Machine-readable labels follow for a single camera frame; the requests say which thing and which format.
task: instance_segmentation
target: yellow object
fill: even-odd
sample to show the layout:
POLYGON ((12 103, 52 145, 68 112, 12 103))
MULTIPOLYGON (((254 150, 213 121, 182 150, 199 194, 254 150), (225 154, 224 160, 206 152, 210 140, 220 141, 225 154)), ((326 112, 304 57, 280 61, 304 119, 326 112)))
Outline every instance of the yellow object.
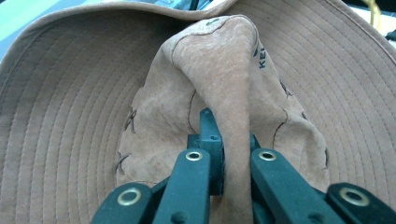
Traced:
POLYGON ((381 26, 381 10, 379 9, 375 0, 361 0, 361 1, 364 2, 370 8, 371 11, 370 24, 372 24, 372 26, 374 26, 376 30, 379 30, 381 26))

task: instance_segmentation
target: wide-brim hat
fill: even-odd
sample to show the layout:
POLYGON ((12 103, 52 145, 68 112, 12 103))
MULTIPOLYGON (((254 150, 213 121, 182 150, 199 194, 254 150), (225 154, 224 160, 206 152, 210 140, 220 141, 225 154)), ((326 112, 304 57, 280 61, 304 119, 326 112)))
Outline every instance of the wide-brim hat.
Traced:
POLYGON ((330 181, 395 208, 396 50, 344 3, 108 3, 34 22, 2 61, 1 221, 90 222, 117 185, 121 137, 160 46, 194 21, 237 14, 255 24, 282 86, 322 133, 330 181))

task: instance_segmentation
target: stitched hat brim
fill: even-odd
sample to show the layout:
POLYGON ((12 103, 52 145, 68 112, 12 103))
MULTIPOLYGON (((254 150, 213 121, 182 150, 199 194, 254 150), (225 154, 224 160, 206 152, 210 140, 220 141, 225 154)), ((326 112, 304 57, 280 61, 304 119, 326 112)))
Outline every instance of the stitched hat brim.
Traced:
MULTIPOLYGON (((231 4, 201 14, 86 7, 23 32, 0 69, 2 222, 90 222, 114 188, 134 94, 161 43, 188 25, 171 17, 199 20, 231 4)), ((335 0, 242 0, 226 14, 258 27, 327 141, 332 182, 363 186, 395 208, 395 50, 335 0)))

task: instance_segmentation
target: fabric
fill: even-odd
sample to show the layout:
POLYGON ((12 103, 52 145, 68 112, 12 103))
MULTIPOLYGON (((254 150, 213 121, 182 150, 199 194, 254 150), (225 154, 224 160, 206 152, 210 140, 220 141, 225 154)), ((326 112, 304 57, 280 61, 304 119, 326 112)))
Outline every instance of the fabric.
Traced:
MULTIPOLYGON (((259 141, 269 147, 271 136, 274 138, 270 132, 276 132, 276 139, 281 141, 273 142, 273 147, 287 155, 312 185, 325 187, 328 174, 331 183, 357 184, 396 208, 395 58, 395 49, 385 38, 338 0, 225 1, 208 11, 195 12, 139 3, 108 3, 49 15, 19 36, 0 67, 1 222, 90 222, 107 194, 134 176, 130 161, 136 150, 134 147, 127 150, 124 145, 135 138, 145 146, 142 143, 145 138, 136 137, 145 131, 161 132, 163 128, 155 130, 149 125, 184 118, 168 122, 180 138, 166 142, 165 134, 162 140, 166 147, 185 146, 182 141, 186 141, 187 135, 183 138, 181 135, 199 132, 196 113, 205 106, 214 111, 228 148, 225 195, 223 202, 213 206, 217 209, 216 220, 235 216, 240 222, 251 221, 248 197, 236 201, 227 198, 230 190, 247 183, 248 161, 243 160, 247 154, 238 151, 242 160, 234 156, 236 148, 247 145, 247 129, 269 132, 256 133, 261 136, 259 141), (200 24, 205 26, 201 21, 180 33, 192 21, 240 14, 246 17, 222 17, 209 27, 231 24, 241 30, 218 27, 206 28, 214 29, 213 34, 205 29, 200 30, 202 36, 189 33, 200 24), (215 69, 203 66, 206 60, 194 60, 203 57, 205 51, 205 46, 195 43, 206 40, 208 46, 213 46, 207 39, 215 34, 235 43, 234 48, 225 51, 222 48, 228 46, 226 41, 215 45, 220 58, 238 62, 222 61, 231 67, 212 64, 221 71, 217 75, 203 73, 215 69), (271 55, 261 72, 248 69, 254 68, 251 64, 261 56, 254 57, 256 43, 261 50, 255 36, 260 37, 266 57, 271 55), (175 51, 172 56, 171 46, 175 51), (224 52, 238 54, 227 57, 224 52), (161 79, 159 64, 165 66, 163 71, 177 72, 170 73, 172 78, 161 79), (258 74, 265 78, 260 80, 258 74), (213 80, 212 85, 206 85, 199 77, 213 80), (172 80, 186 83, 186 88, 172 80), (216 85, 219 89, 210 88, 215 86, 214 82, 219 83, 216 85), (175 92, 167 90, 163 83, 175 92), (235 83, 241 85, 229 91, 234 89, 228 89, 226 84, 235 83), (152 94, 145 91, 150 86, 161 86, 154 88, 158 93, 182 95, 159 96, 155 99, 169 102, 156 108, 145 103, 152 94), (189 116, 183 113, 189 110, 190 102, 180 105, 180 110, 169 106, 185 103, 186 99, 192 99, 189 116), (239 107, 224 113, 225 108, 230 108, 225 102, 230 101, 239 107), (284 126, 277 131, 261 129, 261 124, 268 120, 257 112, 260 103, 270 105, 263 114, 275 111, 277 119, 269 119, 273 122, 271 127, 279 126, 282 119, 287 121, 284 126), (129 115, 134 110, 132 122, 129 115), (161 115, 159 111, 170 117, 156 118, 161 115), (135 133, 131 131, 132 123, 135 133), (237 124, 240 142, 233 140, 237 134, 233 125, 237 124), (301 140, 299 145, 311 142, 313 145, 307 144, 312 148, 309 152, 316 156, 307 150, 289 150, 294 136, 301 140), (116 176, 114 166, 127 155, 124 153, 132 154, 124 158, 116 176), (238 162, 245 162, 239 163, 241 169, 235 168, 238 162), (233 172, 236 178, 230 177, 233 172), (243 213, 241 216, 230 214, 242 205, 247 207, 237 210, 243 213)), ((154 133, 144 137, 152 139, 151 134, 154 133)), ((140 181, 151 182, 161 178, 137 176, 136 180, 140 177, 140 181)))

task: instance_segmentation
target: tan hat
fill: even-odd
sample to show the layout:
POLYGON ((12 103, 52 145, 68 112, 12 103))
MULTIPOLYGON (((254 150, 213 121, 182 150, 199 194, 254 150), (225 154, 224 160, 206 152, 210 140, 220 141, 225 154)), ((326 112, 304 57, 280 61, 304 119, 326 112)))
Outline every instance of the tan hat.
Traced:
POLYGON ((155 166, 137 146, 185 146, 205 106, 225 143, 217 218, 251 221, 248 195, 229 197, 249 191, 249 130, 310 184, 350 182, 395 208, 395 56, 335 0, 227 1, 196 12, 111 3, 49 15, 1 64, 1 220, 89 222, 118 184, 162 178, 134 172, 134 160, 168 174, 183 148, 155 166), (185 30, 186 20, 199 22, 185 30))

